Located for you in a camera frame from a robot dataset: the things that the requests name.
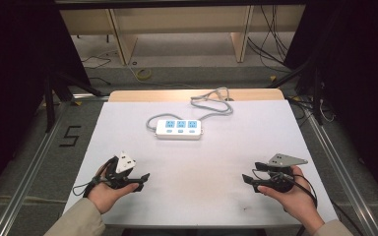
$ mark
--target power strip switch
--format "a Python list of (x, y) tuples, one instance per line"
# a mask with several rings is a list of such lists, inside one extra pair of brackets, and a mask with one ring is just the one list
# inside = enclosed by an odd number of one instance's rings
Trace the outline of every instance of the power strip switch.
[(199, 120), (158, 120), (156, 136), (160, 140), (199, 140), (203, 134)]

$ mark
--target sleeve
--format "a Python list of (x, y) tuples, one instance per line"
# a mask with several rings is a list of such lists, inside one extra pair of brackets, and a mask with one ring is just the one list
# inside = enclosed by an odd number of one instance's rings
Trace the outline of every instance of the sleeve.
[(348, 229), (336, 219), (328, 223), (325, 223), (314, 234), (314, 236), (329, 236), (329, 235), (352, 236), (351, 232), (349, 232)]
[(78, 200), (44, 234), (63, 235), (101, 235), (105, 225), (94, 203), (87, 198)]

